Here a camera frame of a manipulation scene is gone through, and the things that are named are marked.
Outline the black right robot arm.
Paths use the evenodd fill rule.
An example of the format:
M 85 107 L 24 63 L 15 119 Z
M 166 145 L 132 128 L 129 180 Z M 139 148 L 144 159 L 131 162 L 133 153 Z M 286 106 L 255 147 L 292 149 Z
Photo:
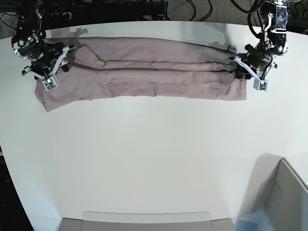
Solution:
M 46 14 L 45 0 L 20 0 L 17 6 L 17 30 L 11 39 L 15 55 L 31 62 L 24 67 L 22 75 L 32 73 L 35 79 L 48 80 L 59 68 L 69 72 L 67 54 L 76 49 L 75 45 L 66 46 L 61 42 L 46 43 L 43 26 Z

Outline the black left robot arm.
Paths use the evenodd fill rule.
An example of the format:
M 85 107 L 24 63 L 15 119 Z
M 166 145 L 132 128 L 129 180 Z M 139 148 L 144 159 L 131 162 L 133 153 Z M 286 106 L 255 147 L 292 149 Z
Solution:
M 256 0 L 249 10 L 232 4 L 247 14 L 247 22 L 252 34 L 259 39 L 256 46 L 247 44 L 246 53 L 239 53 L 232 60 L 237 63 L 236 77 L 265 80 L 272 67 L 277 67 L 274 57 L 287 52 L 286 26 L 288 22 L 288 1 Z

